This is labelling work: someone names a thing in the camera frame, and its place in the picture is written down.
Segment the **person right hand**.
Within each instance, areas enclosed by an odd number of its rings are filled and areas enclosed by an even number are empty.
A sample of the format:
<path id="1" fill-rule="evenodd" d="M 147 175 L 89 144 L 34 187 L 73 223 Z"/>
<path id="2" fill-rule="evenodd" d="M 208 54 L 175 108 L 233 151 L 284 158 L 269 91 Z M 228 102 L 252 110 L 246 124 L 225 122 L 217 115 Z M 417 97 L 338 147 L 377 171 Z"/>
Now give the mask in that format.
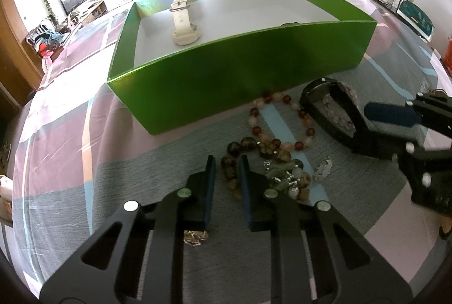
<path id="1" fill-rule="evenodd" d="M 448 216 L 439 217 L 439 236 L 442 240 L 448 240 L 452 231 L 452 218 Z"/>

